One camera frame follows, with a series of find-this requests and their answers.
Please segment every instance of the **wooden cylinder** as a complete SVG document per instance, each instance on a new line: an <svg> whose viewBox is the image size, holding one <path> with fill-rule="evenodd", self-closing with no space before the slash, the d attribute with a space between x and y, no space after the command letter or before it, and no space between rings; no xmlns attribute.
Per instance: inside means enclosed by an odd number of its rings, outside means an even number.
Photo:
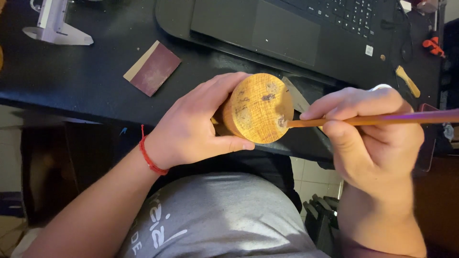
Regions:
<svg viewBox="0 0 459 258"><path fill-rule="evenodd" d="M214 119L220 135L233 134L255 143L271 143L288 130L286 120L293 119L292 98L280 79L257 73L236 86Z"/></svg>

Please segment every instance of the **forearm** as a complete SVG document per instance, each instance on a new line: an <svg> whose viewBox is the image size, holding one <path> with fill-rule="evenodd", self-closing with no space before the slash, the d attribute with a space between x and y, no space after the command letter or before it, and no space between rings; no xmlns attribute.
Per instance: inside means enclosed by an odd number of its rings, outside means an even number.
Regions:
<svg viewBox="0 0 459 258"><path fill-rule="evenodd" d="M158 177L135 147L65 207L24 257L113 257Z"/></svg>
<svg viewBox="0 0 459 258"><path fill-rule="evenodd" d="M388 198L376 199L350 185L344 190L338 210L344 252L349 257L366 257L358 247L362 246L390 254L426 257L413 214L411 182L387 189L387 195Z"/></svg>

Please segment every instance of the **orange tool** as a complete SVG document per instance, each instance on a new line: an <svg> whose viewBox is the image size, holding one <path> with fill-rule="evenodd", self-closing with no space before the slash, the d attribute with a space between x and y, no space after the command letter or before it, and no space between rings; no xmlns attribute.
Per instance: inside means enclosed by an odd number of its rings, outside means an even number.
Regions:
<svg viewBox="0 0 459 258"><path fill-rule="evenodd" d="M427 48L431 54L445 58L445 52L438 45L438 35L436 33L432 35L431 39L424 40L422 46Z"/></svg>

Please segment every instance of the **red string bracelet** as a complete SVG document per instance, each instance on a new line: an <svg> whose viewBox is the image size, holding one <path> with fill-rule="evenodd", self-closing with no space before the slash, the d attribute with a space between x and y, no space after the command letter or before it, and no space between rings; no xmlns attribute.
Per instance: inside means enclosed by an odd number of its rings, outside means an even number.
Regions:
<svg viewBox="0 0 459 258"><path fill-rule="evenodd" d="M148 164L148 166L150 167L151 170L155 171L156 173L160 174L160 175L166 175L169 171L169 169L160 169L158 168L154 163L153 161L151 161L151 159L148 157L146 151L145 151L145 139L146 139L146 136L144 135L144 131L143 131L143 127L144 125L142 125L142 139L140 140L140 143L139 143L139 148L140 148L140 151L142 152L142 155L144 156L144 159L146 161L146 163Z"/></svg>

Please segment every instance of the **sandpaper sheet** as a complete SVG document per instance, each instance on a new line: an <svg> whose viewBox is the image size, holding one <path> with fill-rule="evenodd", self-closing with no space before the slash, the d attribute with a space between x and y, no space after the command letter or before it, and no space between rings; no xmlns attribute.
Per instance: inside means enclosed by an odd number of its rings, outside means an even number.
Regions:
<svg viewBox="0 0 459 258"><path fill-rule="evenodd" d="M151 97L181 62L174 53L156 41L123 77Z"/></svg>

